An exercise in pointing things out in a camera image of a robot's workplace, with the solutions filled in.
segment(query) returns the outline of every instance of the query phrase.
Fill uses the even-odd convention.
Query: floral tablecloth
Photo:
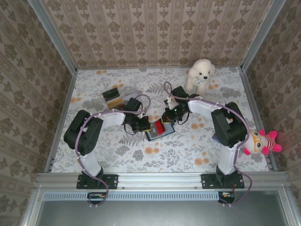
[[[173,88],[185,86],[188,68],[118,69],[78,71],[75,89],[64,123],[60,144],[52,172],[80,172],[76,155],[63,141],[63,135],[76,113],[84,109],[90,113],[107,109],[102,93],[108,88],[135,84],[150,96],[147,112],[155,121],[164,112],[167,95],[163,83],[170,81]],[[237,68],[216,69],[212,85],[204,98],[220,102],[235,102],[250,128],[254,121]],[[211,119],[190,114],[184,125],[175,125],[175,133],[148,141],[144,133],[131,136],[123,126],[103,129],[94,152],[105,172],[214,172],[221,155],[221,145],[212,140],[214,127]],[[268,171],[262,154],[247,156],[240,151],[237,166],[242,171]]]

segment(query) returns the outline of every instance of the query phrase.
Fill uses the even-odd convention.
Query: plush toy
[[[210,60],[200,59],[194,63],[188,72],[186,91],[192,92],[197,87],[197,94],[203,96],[210,85],[210,78],[213,76],[215,66]]]
[[[275,141],[277,134],[275,130],[268,134],[265,134],[264,129],[261,129],[259,133],[255,130],[250,130],[250,137],[244,143],[245,154],[258,154],[260,151],[264,154],[269,154],[270,151],[281,152],[282,146],[276,144]]]

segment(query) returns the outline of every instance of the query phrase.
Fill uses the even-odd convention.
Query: wall
[[[247,74],[266,130],[279,132],[279,170],[301,207],[301,1],[287,0]]]
[[[271,0],[42,0],[78,68],[239,65]]]
[[[29,3],[0,1],[0,225],[21,221],[70,78]]]

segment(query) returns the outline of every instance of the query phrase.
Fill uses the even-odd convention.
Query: white teddy bear
[[[188,78],[186,82],[186,91],[192,92],[196,86],[197,94],[203,96],[210,85],[210,78],[213,76],[215,66],[210,60],[200,59],[194,63],[192,68],[188,72]]]

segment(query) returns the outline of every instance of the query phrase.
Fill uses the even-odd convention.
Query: red object
[[[161,122],[161,119],[159,119],[158,121],[155,121],[155,127],[157,128],[158,135],[161,135],[162,133],[164,133],[166,131],[165,126]]]

